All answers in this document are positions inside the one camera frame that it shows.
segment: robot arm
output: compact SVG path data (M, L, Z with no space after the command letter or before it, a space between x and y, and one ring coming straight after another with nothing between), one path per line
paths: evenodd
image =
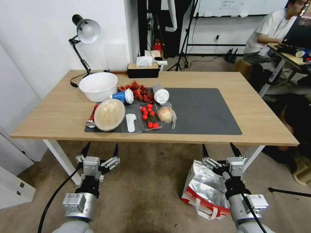
M244 163L247 157L243 157L238 148L230 144L235 157L229 157L224 161L215 161L208 155L205 145L202 145L202 163L220 175L220 180L227 188L226 198L230 203L230 213L238 233L272 233L259 219L262 212L269 204L263 195L252 195L246 189L243 180Z
M70 221L64 223L53 233L94 233L89 228L89 222L95 218L95 206L99 197L99 184L103 182L104 174L110 172L120 164L118 144L116 144L112 158L101 160L98 157L86 156L90 142L76 156L78 168L83 168L81 186L75 193L67 193L63 200L65 217Z

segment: white bowl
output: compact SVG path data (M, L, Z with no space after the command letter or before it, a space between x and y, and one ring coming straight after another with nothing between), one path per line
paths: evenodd
M79 88L93 102L103 102L110 95L117 93L118 77L108 72L94 73L86 76L79 83Z

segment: gray desk mat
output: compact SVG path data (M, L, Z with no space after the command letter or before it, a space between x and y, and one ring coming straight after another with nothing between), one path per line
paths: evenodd
M160 130L143 133L158 134L212 134L241 135L242 132L232 116L220 91L216 88L165 88L169 102L177 115L175 129L172 124L163 123ZM86 127L85 132L102 132ZM108 133L121 133L121 126Z

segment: computer monitor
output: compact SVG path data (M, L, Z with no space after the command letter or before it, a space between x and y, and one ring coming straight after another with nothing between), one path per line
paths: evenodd
M283 43L311 49L311 1L305 5L293 26L285 36Z

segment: table top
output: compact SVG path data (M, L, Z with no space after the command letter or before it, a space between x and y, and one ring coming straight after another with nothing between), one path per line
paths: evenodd
M84 132L85 121L90 117L95 103L89 101L78 88L69 84L72 77L82 73L84 73L82 70L70 70L17 127L11 137L170 143L232 142L245 145L284 146L299 144L238 72L160 72L158 78L136 80L146 87L159 83L163 87L218 88L242 135L87 133ZM118 85L126 85L134 81L125 74L117 76Z
M277 43L267 44L267 46L269 48L273 49L274 52L277 53L278 55L280 55L282 58L286 58L298 66L305 65L303 58L298 58L298 57L291 55L291 54L288 54L288 53L280 53L277 51L276 45L278 45L278 44Z

